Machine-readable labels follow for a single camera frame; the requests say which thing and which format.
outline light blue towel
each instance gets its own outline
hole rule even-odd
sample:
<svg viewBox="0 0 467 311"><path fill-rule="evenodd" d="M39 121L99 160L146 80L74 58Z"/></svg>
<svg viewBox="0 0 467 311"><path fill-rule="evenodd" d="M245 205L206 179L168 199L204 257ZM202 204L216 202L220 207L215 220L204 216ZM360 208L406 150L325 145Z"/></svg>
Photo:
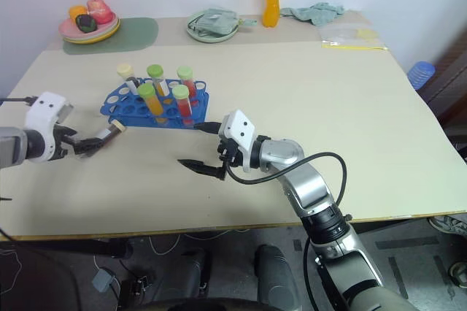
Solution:
<svg viewBox="0 0 467 311"><path fill-rule="evenodd" d="M336 16L344 14L343 6L331 6L328 2L316 3L310 8L282 8L282 17L295 17L300 21L309 21L316 26L325 25L333 21Z"/></svg>

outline test tube rack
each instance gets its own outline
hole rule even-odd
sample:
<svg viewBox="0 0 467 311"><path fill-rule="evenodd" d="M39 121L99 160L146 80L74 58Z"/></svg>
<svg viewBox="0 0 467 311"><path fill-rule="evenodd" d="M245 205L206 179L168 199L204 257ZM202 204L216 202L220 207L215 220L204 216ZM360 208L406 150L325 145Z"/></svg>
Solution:
<svg viewBox="0 0 467 311"><path fill-rule="evenodd" d="M140 83L152 83L151 79L139 78L138 81ZM167 85L169 85L170 94L166 97L157 95L163 106L162 115L152 114L146 107L143 98L133 95L125 83L105 98L101 107L101 114L109 116L109 123L112 120L118 120L125 126L193 128L193 124L204 122L209 101L206 83L204 81L195 81L196 97L190 98L192 115L183 117L180 115L177 102L171 92L171 88L182 83L182 81L170 79L166 79L166 81ZM156 118L165 118L167 121L164 124L159 124Z"/></svg>

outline white table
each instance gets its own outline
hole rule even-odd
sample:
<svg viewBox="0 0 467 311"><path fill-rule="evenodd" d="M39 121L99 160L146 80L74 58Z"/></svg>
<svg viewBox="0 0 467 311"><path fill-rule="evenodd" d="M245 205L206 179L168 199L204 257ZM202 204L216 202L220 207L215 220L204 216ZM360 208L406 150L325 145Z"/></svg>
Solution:
<svg viewBox="0 0 467 311"><path fill-rule="evenodd" d="M344 157L349 174L341 208L355 220L466 211L467 166L390 52L325 49L316 39L286 42L287 27L302 30L300 37L316 37L316 29L291 19L281 26L276 43L252 43L252 32L221 45L161 36L159 45L129 53L67 55L52 48L11 96L66 96L74 111L65 124L91 137L107 125L99 108L121 84L117 64L132 64L140 77L148 65L161 64L167 78L189 65L207 82L207 120L240 108L259 134L294 139L307 155L328 150ZM258 30L259 36L266 31ZM27 109L4 104L0 125L21 127ZM193 158L219 166L217 143L215 135L199 131L130 128L92 158L4 169L0 194L13 200L0 205L0 227L22 238L50 239L299 222L276 181L222 182L177 162ZM329 158L313 165L336 196L339 163Z"/></svg>

